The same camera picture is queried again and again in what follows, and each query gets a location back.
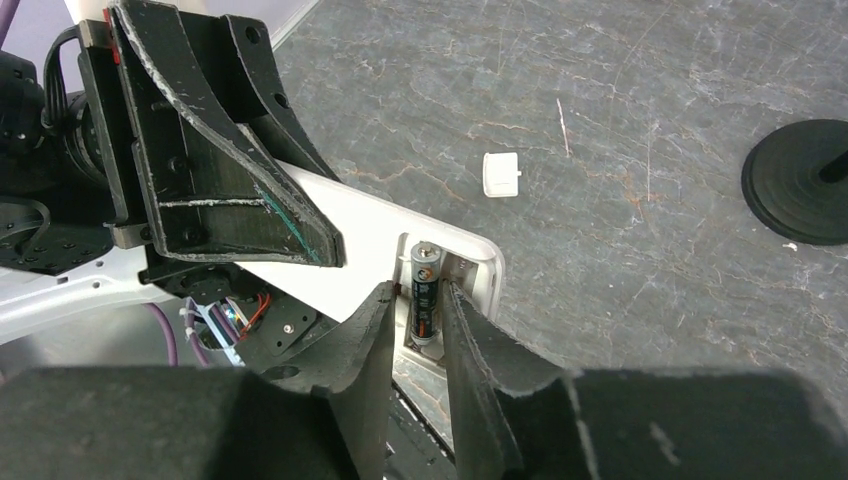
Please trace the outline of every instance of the black disc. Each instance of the black disc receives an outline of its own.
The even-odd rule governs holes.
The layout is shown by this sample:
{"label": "black disc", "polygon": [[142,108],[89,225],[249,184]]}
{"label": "black disc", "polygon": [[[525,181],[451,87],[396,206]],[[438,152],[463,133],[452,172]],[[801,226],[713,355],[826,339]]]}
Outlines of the black disc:
{"label": "black disc", "polygon": [[768,228],[812,245],[848,243],[848,122],[809,120],[761,141],[742,168],[745,201]]}

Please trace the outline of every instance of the battery compartment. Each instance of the battery compartment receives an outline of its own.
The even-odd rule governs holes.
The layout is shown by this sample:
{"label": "battery compartment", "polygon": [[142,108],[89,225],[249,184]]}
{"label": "battery compartment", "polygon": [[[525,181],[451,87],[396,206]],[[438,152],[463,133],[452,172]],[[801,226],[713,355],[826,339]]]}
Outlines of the battery compartment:
{"label": "battery compartment", "polygon": [[[397,296],[395,304],[395,340],[397,343],[400,343],[398,346],[404,352],[407,352],[404,355],[405,358],[414,360],[422,366],[443,374],[444,368],[442,361],[445,355],[445,347],[442,337],[443,319],[442,305],[440,303],[436,305],[435,325],[437,333],[435,338],[426,345],[417,345],[412,341],[409,328],[412,321],[412,260],[409,249],[418,242],[411,241],[408,238],[404,240],[406,241],[399,242],[400,245],[405,247],[405,251],[398,252],[398,269],[395,277],[401,285],[400,293]],[[439,267],[439,288],[444,288],[441,280],[452,279],[465,290],[469,297],[473,296],[475,284],[478,282],[477,276],[480,273],[479,264],[470,259],[458,256],[446,250],[441,245],[436,243],[434,245],[438,246],[443,252]]]}

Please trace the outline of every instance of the marble surface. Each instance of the marble surface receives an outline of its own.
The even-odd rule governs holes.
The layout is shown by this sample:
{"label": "marble surface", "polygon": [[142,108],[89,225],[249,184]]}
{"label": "marble surface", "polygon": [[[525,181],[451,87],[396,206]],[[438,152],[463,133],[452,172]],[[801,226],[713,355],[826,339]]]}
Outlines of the marble surface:
{"label": "marble surface", "polygon": [[[277,58],[345,182],[500,246],[495,323],[533,351],[788,367],[848,419],[848,247],[739,186],[775,128],[848,118],[846,35],[842,0],[324,0]],[[521,193],[486,198],[507,151]]]}

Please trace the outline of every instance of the black round base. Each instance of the black round base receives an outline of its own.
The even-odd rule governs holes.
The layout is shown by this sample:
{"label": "black round base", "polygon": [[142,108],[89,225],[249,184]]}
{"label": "black round base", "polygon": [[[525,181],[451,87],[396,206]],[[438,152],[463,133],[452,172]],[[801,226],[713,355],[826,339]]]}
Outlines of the black round base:
{"label": "black round base", "polygon": [[810,120],[771,133],[745,160],[742,193],[779,235],[848,243],[848,122]]}

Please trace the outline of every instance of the black cable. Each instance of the black cable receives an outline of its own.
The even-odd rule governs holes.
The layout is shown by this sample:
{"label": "black cable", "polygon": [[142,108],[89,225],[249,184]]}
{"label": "black cable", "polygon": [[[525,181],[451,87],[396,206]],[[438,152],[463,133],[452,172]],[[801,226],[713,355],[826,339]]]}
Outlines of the black cable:
{"label": "black cable", "polygon": [[61,130],[62,121],[68,111],[68,97],[65,92],[65,78],[62,76],[60,47],[77,38],[76,25],[66,28],[56,37],[47,58],[44,60],[44,113],[42,124],[50,135],[56,135]]}

